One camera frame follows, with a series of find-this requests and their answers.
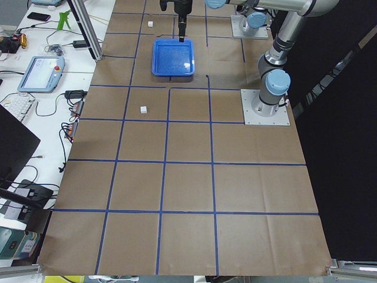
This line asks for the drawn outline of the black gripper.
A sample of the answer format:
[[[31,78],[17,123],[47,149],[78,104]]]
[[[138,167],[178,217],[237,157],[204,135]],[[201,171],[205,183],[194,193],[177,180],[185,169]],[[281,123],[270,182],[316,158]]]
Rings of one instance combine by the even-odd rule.
[[[162,11],[166,11],[168,2],[174,4],[174,12],[178,15],[178,40],[179,42],[184,42],[187,16],[192,12],[192,0],[160,0],[160,9]]]

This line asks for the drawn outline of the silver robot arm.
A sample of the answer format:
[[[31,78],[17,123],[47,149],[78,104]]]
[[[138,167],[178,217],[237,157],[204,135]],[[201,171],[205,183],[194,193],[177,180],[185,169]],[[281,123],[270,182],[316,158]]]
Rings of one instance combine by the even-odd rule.
[[[184,42],[186,36],[187,16],[192,12],[193,1],[159,1],[160,9],[166,11],[169,2],[173,3],[178,15],[178,40]],[[265,8],[256,8],[258,1],[205,1],[210,9],[219,9],[224,5],[237,5],[237,12],[246,22],[241,27],[260,28],[266,22]]]
[[[274,116],[280,99],[290,86],[289,74],[282,70],[287,55],[295,44],[309,17],[318,17],[331,11],[338,1],[206,1],[206,6],[218,9],[225,4],[245,4],[250,8],[266,8],[287,11],[288,14],[273,41],[270,50],[258,62],[261,78],[259,95],[252,100],[253,111],[262,117]]]

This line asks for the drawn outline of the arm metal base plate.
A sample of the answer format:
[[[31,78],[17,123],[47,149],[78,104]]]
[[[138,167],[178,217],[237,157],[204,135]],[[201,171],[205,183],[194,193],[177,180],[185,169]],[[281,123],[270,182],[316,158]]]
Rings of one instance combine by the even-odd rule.
[[[269,37],[266,26],[259,27],[259,28],[252,28],[247,23],[247,18],[242,15],[232,15],[231,24],[232,24],[233,38],[267,40]]]
[[[247,126],[290,126],[287,102],[282,97],[270,106],[259,97],[260,90],[241,89],[244,124]]]

